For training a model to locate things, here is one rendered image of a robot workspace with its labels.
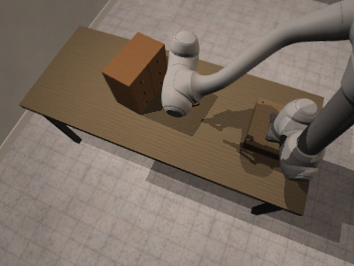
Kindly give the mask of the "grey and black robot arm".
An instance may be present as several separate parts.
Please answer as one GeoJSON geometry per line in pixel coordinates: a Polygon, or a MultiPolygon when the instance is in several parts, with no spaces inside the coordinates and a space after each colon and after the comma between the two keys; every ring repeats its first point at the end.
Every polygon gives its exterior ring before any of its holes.
{"type": "Polygon", "coordinates": [[[265,140],[280,144],[283,174],[289,180],[307,182],[316,175],[326,147],[354,125],[354,0],[333,3],[278,26],[211,75],[196,72],[200,50],[196,35],[177,32],[170,46],[162,106],[170,116],[183,117],[203,96],[228,87],[285,46],[340,40],[351,42],[352,54],[341,87],[323,109],[319,112],[309,99],[296,99],[278,115],[270,114],[265,140]]]}

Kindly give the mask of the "small brown chest of drawers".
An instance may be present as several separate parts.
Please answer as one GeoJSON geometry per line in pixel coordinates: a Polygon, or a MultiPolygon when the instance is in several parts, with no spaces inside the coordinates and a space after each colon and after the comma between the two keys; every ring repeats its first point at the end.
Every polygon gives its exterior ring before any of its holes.
{"type": "Polygon", "coordinates": [[[165,48],[165,44],[138,32],[102,70],[103,77],[117,102],[139,115],[141,114],[134,98],[136,94],[133,96],[131,84],[146,67],[150,75],[148,64],[163,46],[165,48]]]}

